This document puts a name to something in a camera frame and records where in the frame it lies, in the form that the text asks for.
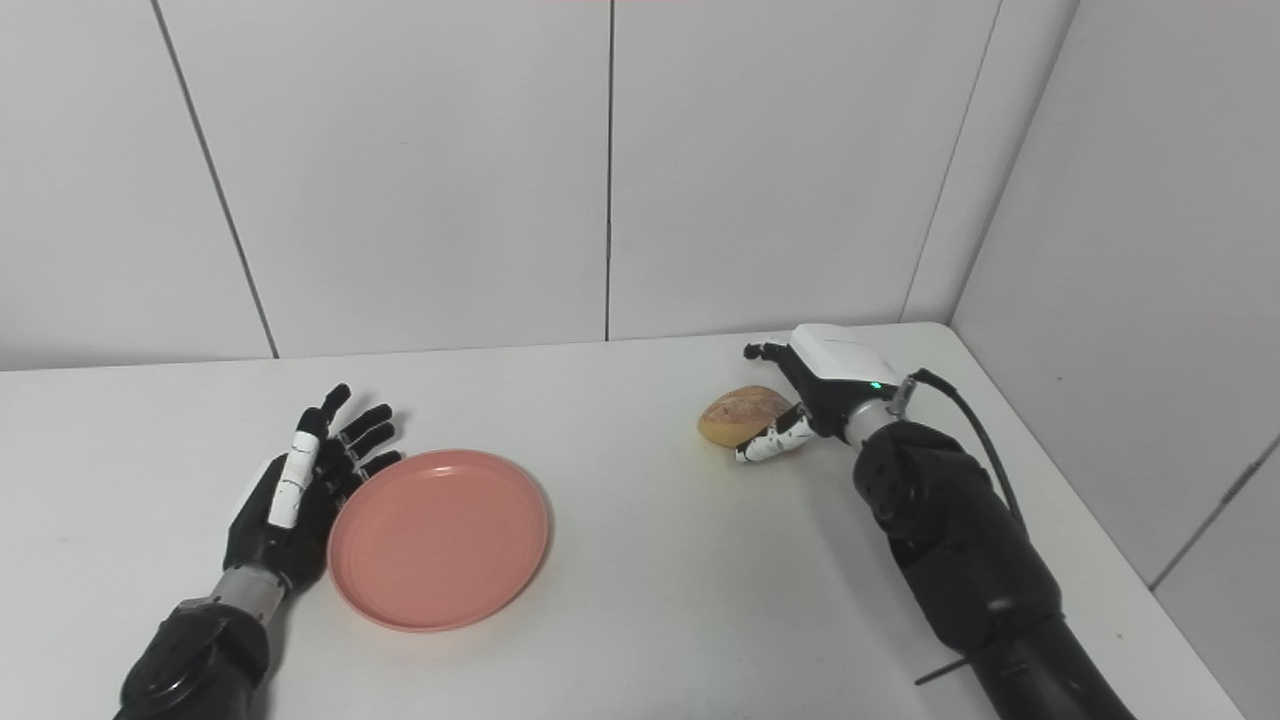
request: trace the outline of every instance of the black arm sleeve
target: black arm sleeve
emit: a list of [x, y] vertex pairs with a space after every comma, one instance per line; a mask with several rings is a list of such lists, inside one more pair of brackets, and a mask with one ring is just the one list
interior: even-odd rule
[[243, 720], [266, 675], [266, 629], [227, 605], [179, 605], [120, 691], [116, 720]]

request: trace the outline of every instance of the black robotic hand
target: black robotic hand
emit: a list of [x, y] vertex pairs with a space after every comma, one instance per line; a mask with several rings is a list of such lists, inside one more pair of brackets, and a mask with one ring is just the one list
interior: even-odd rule
[[223, 577], [160, 624], [120, 689], [118, 720], [242, 720], [266, 676], [266, 624], [279, 603], [324, 573], [338, 510], [372, 474], [401, 459], [366, 455], [394, 436], [379, 405], [337, 436], [334, 414], [351, 398], [340, 384], [298, 421], [293, 447], [259, 478], [228, 532]]
[[315, 437], [317, 451], [311, 482], [302, 491], [296, 524], [278, 527], [269, 521], [282, 471], [289, 455], [275, 457], [266, 466], [253, 492], [248, 496], [227, 533], [227, 555], [223, 570], [237, 565], [261, 568], [276, 575], [285, 594], [305, 589], [324, 573], [325, 546], [338, 510], [360, 486], [401, 460], [401, 454], [384, 452], [367, 464], [360, 465], [379, 445], [396, 434], [392, 409], [379, 405], [356, 418], [338, 434], [329, 437], [329, 424], [334, 414], [351, 397], [346, 384], [335, 387], [320, 407], [308, 407], [298, 421], [298, 433]]

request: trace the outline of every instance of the white table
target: white table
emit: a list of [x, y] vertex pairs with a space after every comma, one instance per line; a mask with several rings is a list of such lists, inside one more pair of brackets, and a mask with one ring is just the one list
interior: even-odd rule
[[[983, 418], [1071, 626], [1134, 714], [1240, 717], [951, 331], [860, 332]], [[522, 465], [553, 542], [511, 606], [440, 634], [372, 625], [323, 579], [283, 612], [268, 716], [993, 717], [972, 671], [911, 684], [952, 656], [854, 493], [849, 448], [740, 466], [698, 436], [724, 391], [788, 391], [741, 359], [755, 337], [0, 373], [0, 717], [109, 717], [155, 625], [216, 580], [252, 471], [339, 380], [399, 410], [404, 451]], [[980, 456], [945, 398], [922, 388], [911, 407]]]

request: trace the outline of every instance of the black finger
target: black finger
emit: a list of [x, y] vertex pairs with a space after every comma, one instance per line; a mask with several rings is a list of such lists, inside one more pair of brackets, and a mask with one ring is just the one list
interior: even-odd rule
[[320, 411], [324, 413], [325, 420], [332, 423], [333, 416], [338, 414], [338, 409], [351, 400], [351, 388], [347, 383], [339, 383], [338, 387], [329, 391], [329, 395], [324, 397], [324, 404], [320, 406]]
[[342, 429], [342, 432], [338, 433], [338, 437], [342, 438], [342, 442], [347, 445], [353, 445], [357, 439], [360, 439], [360, 436], [367, 433], [372, 428], [390, 419], [392, 419], [392, 406], [384, 402], [378, 407], [370, 407], [358, 418], [352, 420], [349, 425], [347, 425], [346, 428]]
[[390, 423], [383, 423], [380, 425], [376, 425], [367, 433], [360, 436], [360, 439], [347, 446], [348, 452], [353, 457], [357, 459], [364, 457], [369, 455], [369, 451], [392, 439], [394, 436], [396, 436], [396, 425], [392, 425]]
[[369, 462], [365, 462], [355, 473], [348, 471], [344, 475], [342, 475], [342, 482], [334, 489], [334, 493], [339, 497], [339, 502], [346, 502], [346, 500], [351, 497], [352, 493], [360, 489], [360, 486], [365, 484], [365, 480], [372, 478], [379, 471], [390, 468], [392, 465], [399, 462], [403, 459], [404, 455], [402, 452], [393, 450], [390, 452], [384, 452], [374, 457]]
[[369, 462], [365, 462], [364, 465], [361, 465], [360, 473], [364, 475], [364, 479], [367, 480], [369, 478], [372, 478], [374, 475], [376, 475], [379, 471], [385, 470], [387, 468], [390, 468], [392, 465], [399, 462], [403, 459], [404, 459], [404, 454], [402, 454], [398, 450], [393, 450], [390, 452], [384, 452], [384, 454], [374, 457]]

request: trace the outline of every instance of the robot finger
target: robot finger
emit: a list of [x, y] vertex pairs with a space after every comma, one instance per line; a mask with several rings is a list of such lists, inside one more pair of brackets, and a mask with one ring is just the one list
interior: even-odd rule
[[347, 383], [338, 383], [335, 388], [329, 391], [329, 395], [324, 397], [324, 404], [320, 405], [320, 411], [324, 413], [325, 421], [333, 423], [334, 415], [338, 410], [351, 400], [351, 388]]
[[392, 406], [385, 402], [365, 410], [358, 418], [351, 421], [349, 425], [338, 432], [338, 439], [346, 446], [352, 446], [364, 436], [378, 425], [392, 419], [393, 411]]
[[365, 462], [360, 468], [360, 470], [357, 470], [357, 474], [361, 477], [361, 480], [367, 480], [369, 478], [376, 475], [379, 471], [390, 468], [392, 465], [399, 462], [403, 459], [404, 459], [403, 452], [398, 450], [392, 450], [390, 452], [384, 452], [374, 457], [369, 462]]
[[765, 340], [764, 342], [753, 342], [742, 348], [742, 357], [748, 360], [768, 360], [776, 363], [778, 359], [778, 352], [787, 347], [787, 343], [778, 342], [776, 340]]
[[365, 462], [355, 470], [347, 470], [338, 478], [338, 484], [333, 489], [334, 496], [337, 496], [338, 505], [347, 502], [347, 500], [360, 489], [360, 486], [365, 484], [365, 480], [372, 478], [379, 471], [390, 468], [392, 465], [399, 462], [404, 459], [404, 454], [398, 450], [392, 450], [389, 452], [383, 452], [381, 455], [374, 457], [369, 462]]
[[367, 433], [360, 436], [360, 439], [347, 446], [347, 454], [353, 460], [360, 460], [361, 457], [369, 455], [379, 445], [396, 437], [396, 425], [390, 421], [381, 423], [371, 428]]
[[797, 402], [755, 437], [739, 445], [733, 456], [739, 462], [759, 462], [795, 450], [817, 434], [809, 424], [809, 413], [804, 404]]

